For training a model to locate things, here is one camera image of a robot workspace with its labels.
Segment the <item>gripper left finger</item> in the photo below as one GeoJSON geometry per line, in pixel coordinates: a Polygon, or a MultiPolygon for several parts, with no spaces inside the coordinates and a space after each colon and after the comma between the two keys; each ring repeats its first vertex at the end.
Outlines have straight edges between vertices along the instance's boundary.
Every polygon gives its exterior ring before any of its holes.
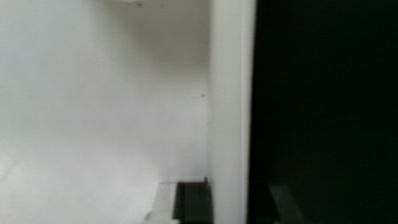
{"type": "Polygon", "coordinates": [[[179,224],[213,224],[211,189],[206,182],[179,182],[172,219],[179,224]]]}

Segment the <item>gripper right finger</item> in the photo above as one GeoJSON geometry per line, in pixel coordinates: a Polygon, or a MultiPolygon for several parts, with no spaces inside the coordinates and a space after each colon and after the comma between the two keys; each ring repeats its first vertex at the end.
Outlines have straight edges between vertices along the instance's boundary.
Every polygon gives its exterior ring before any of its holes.
{"type": "Polygon", "coordinates": [[[280,224],[302,224],[305,222],[303,215],[287,186],[282,184],[270,184],[268,189],[278,212],[280,224]]]}

